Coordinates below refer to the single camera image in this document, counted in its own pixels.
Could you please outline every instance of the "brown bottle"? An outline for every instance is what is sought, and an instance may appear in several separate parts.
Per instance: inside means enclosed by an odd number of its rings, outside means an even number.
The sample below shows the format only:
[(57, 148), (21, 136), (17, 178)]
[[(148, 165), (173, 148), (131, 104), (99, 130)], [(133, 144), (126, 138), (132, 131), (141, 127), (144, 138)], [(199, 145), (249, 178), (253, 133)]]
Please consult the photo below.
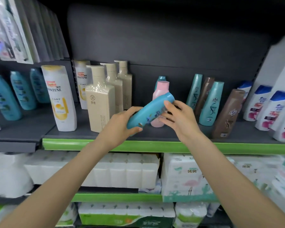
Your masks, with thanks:
[(214, 123), (212, 138), (227, 138), (242, 107), (244, 90), (233, 89)]
[(209, 91), (211, 90), (211, 87), (214, 83), (213, 77), (206, 77), (203, 87), (201, 88), (201, 93), (198, 98), (198, 102), (196, 103), (195, 109), (194, 109), (194, 115), (196, 118), (196, 121), (198, 122), (199, 116), (201, 114), (201, 110), (204, 107), (205, 101), (207, 100)]

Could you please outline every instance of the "blue shampoo bottle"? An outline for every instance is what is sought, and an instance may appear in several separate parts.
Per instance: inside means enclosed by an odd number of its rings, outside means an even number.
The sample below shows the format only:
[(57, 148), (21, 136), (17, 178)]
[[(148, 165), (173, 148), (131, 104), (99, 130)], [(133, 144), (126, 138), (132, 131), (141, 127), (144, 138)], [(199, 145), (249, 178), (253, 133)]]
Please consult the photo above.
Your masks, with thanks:
[(42, 75), (41, 68), (32, 68), (30, 79), (37, 101), (40, 103), (50, 103), (49, 92), (46, 88), (46, 82)]
[(155, 89), (154, 89), (154, 91), (156, 91), (157, 82), (158, 82), (158, 81), (167, 81), (167, 80), (166, 80), (166, 76), (159, 76), (159, 77), (158, 77), (158, 79), (157, 79), (157, 81), (156, 81), (156, 84), (155, 84)]
[(218, 114), (219, 103), (223, 92), (224, 82), (215, 81), (209, 92), (205, 105), (201, 111), (199, 123), (203, 126), (212, 126)]
[(127, 128), (131, 129), (136, 126), (144, 127), (145, 124), (151, 123), (152, 120), (167, 110), (163, 103), (166, 100), (172, 103), (175, 99), (170, 92), (157, 97), (129, 119)]
[(8, 121), (16, 121), (22, 117), (20, 107), (8, 83), (0, 75), (0, 111)]
[(202, 74), (195, 74), (192, 82), (192, 86), (187, 98), (186, 105), (190, 106), (193, 110), (195, 109), (195, 105), (198, 102), (198, 97), (201, 92), (201, 80), (203, 78)]
[(37, 101), (28, 81), (18, 71), (11, 71), (11, 85), (24, 110), (36, 109)]

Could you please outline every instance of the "green shelf edge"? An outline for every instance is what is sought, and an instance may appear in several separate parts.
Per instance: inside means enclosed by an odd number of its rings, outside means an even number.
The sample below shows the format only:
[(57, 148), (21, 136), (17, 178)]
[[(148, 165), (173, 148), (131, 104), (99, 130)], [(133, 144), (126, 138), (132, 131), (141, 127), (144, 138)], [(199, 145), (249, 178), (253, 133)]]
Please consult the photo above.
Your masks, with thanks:
[[(81, 150), (92, 139), (52, 139), (43, 138), (42, 145), (45, 150)], [(283, 154), (285, 144), (259, 144), (259, 143), (214, 143), (224, 154)], [(181, 142), (165, 141), (125, 141), (112, 151), (125, 152), (152, 152), (152, 153), (189, 153)]]
[(72, 202), (162, 202), (162, 195), (147, 193), (77, 193)]

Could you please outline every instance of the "right arm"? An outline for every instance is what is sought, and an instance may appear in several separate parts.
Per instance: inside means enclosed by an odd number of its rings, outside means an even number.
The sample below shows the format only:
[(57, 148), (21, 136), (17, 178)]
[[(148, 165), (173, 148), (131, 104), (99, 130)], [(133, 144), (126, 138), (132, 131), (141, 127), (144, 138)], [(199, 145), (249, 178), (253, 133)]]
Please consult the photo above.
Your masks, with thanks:
[(251, 183), (200, 131), (193, 110), (175, 101), (165, 101), (169, 112), (160, 120), (175, 130), (238, 228), (285, 228), (285, 214)]

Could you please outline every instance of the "left arm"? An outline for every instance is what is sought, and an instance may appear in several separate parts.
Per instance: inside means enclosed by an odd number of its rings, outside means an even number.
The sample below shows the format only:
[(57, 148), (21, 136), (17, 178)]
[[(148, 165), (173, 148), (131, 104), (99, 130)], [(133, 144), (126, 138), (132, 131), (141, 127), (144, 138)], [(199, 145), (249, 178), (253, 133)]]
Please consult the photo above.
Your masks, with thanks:
[(1, 223), (0, 228), (55, 227), (66, 207), (99, 160), (142, 128), (127, 129), (130, 116), (141, 107), (112, 116), (97, 138), (42, 184)]

